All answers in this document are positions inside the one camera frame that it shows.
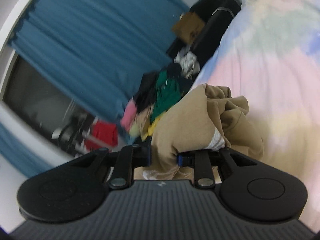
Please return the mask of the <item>tan t-shirt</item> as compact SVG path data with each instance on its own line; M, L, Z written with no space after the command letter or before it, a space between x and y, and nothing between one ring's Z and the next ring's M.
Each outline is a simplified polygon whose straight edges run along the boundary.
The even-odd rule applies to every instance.
M263 140L249 121L244 96L232 97L228 87L199 85L159 120L151 141L151 165L135 169L141 180L192 180L193 169L179 167L181 152L232 148L259 160Z

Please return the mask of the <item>yellow garment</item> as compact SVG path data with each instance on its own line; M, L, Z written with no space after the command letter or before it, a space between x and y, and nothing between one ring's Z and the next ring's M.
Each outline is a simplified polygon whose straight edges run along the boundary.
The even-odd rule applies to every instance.
M166 111L164 111L164 112L161 113L159 116L157 116L157 118L153 121L153 123L147 128L146 132L144 132L144 133L141 135L142 141L145 141L148 136L152 136L152 135L153 135L154 130L155 130L157 124L159 123L160 119L163 117L163 115L164 115L165 113L166 113Z

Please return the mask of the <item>beige patterned garment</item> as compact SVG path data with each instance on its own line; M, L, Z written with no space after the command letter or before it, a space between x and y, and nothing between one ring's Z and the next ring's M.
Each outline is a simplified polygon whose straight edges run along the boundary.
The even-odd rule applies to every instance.
M150 126L150 115L153 112L154 105L149 105L137 114L135 118L135 123L138 125L138 131L140 135L143 135L148 130L148 127Z

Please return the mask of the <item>pink garment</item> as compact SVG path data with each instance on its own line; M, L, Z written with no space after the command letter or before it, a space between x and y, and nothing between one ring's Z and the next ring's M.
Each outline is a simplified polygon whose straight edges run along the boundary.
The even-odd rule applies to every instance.
M131 99L125 108L124 115L120 121L121 126L125 129L125 131L129 131L131 125L135 119L137 114L137 106L133 99Z

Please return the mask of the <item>black garment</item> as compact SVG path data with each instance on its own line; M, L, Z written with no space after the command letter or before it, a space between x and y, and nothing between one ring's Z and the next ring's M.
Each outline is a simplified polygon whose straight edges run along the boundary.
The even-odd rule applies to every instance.
M133 101L137 108L137 113L154 104L157 99L157 81L160 77L164 81L176 81L180 91L184 95L193 84L192 79L187 79L182 75L182 68L178 63L171 63L160 71L145 73L142 77L138 92L133 96Z

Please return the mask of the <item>green garment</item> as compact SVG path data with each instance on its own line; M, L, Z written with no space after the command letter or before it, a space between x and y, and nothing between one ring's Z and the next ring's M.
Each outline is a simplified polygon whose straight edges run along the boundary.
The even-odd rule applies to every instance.
M169 77L166 70L161 71L155 85L156 101L150 115L150 122L153 123L158 116L179 102L189 91L192 83L191 80L182 76Z

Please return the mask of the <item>white patterned garment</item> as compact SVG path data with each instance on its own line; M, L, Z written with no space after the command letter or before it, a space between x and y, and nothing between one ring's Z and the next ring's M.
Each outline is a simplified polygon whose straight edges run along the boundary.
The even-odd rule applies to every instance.
M200 72L200 64L197 56L193 54L189 47L182 48L174 58L174 63L178 63L182 69L182 75L190 78Z

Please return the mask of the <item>dark window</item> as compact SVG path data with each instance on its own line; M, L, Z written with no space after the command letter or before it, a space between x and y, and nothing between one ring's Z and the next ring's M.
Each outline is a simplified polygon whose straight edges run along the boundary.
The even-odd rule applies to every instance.
M71 100L74 100L56 88L21 56L14 61L3 99L27 125L49 141L52 133L62 127L65 111Z

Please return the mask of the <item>blue curtain left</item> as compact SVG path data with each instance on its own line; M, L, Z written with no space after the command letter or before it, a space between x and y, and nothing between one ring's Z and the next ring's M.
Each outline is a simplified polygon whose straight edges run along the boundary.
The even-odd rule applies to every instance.
M31 178L53 168L24 146L1 124L1 155L27 178Z

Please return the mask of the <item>blue curtain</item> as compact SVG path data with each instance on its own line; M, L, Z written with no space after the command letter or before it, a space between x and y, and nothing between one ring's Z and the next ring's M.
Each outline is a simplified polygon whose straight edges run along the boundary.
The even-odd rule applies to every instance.
M170 63L182 0L33 0L9 43L77 104L123 116L145 73Z
M24 146L1 124L1 155L27 178L31 178L53 168Z

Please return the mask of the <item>blue curtain right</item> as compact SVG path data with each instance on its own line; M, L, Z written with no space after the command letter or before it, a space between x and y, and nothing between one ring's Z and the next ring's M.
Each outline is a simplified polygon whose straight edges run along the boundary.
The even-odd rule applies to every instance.
M123 116L145 73L170 63L182 0L33 0L9 43L77 104Z

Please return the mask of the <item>pastel rainbow bed sheet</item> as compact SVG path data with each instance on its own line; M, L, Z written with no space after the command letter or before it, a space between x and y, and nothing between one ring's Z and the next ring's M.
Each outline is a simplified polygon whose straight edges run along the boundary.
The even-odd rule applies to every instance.
M247 98L263 162L306 185L301 220L319 230L319 0L242 0L202 83Z

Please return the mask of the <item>black sofa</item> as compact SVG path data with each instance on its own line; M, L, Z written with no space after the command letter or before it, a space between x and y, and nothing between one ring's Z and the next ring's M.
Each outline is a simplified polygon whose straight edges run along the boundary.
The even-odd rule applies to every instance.
M176 37L167 54L174 59L182 48L189 47L189 50L197 56L200 66L203 67L215 53L223 34L240 9L239 0L198 0L188 12L196 13L205 23L204 28L192 45Z

